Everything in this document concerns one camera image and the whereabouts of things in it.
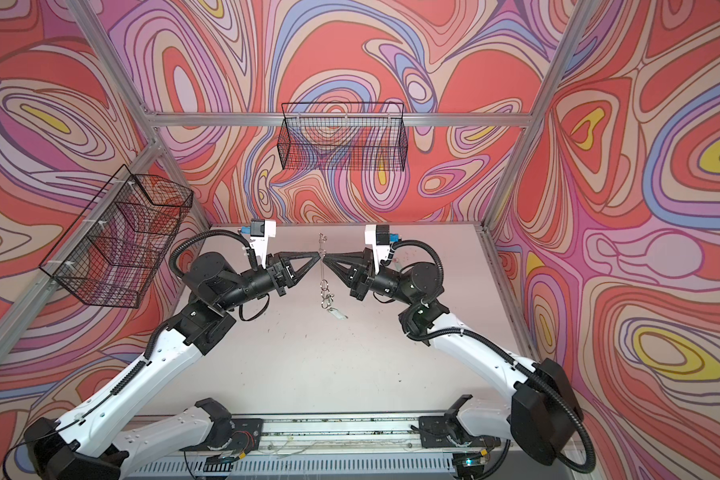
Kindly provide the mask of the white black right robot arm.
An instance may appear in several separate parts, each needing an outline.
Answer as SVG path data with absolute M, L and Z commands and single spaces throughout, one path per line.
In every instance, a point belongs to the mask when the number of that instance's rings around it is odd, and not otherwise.
M 445 269 L 436 251 L 420 240 L 399 240 L 385 248 L 331 253 L 323 258 L 362 300 L 373 293 L 405 304 L 398 321 L 404 335 L 446 353 L 468 367 L 502 396 L 495 408 L 467 395 L 455 408 L 455 425 L 468 436 L 501 439 L 539 464 L 556 462 L 580 474 L 597 466 L 594 442 L 564 369 L 513 353 L 462 322 L 439 297 Z

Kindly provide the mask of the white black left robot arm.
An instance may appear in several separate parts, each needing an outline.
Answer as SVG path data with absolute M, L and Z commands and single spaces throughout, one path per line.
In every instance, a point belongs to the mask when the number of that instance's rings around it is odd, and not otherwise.
M 180 256 L 191 246 L 219 235 L 241 244 L 249 267 L 237 272 L 225 257 L 207 252 L 187 270 Z M 224 451 L 234 442 L 230 412 L 206 398 L 178 415 L 130 430 L 132 418 L 179 373 L 218 346 L 237 323 L 233 311 L 252 300 L 285 295 L 319 262 L 311 252 L 267 251 L 269 233 L 246 239 L 214 230 L 175 247 L 168 264 L 191 291 L 188 303 L 162 321 L 145 349 L 126 369 L 77 407 L 57 419 L 42 417 L 24 432 L 35 473 L 42 479 L 123 479 L 175 451 Z

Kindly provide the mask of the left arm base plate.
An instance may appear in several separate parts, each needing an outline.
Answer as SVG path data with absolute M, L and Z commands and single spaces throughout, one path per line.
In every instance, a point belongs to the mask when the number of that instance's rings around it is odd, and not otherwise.
M 183 448 L 187 452 L 243 452 L 258 449 L 264 420 L 261 418 L 232 418 L 214 425 L 200 444 Z

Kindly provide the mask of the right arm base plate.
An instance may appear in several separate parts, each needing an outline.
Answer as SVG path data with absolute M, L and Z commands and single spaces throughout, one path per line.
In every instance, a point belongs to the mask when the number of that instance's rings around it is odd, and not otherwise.
M 420 416 L 411 430 L 419 436 L 424 448 L 487 449 L 503 445 L 503 441 L 492 436 L 473 436 L 451 416 Z

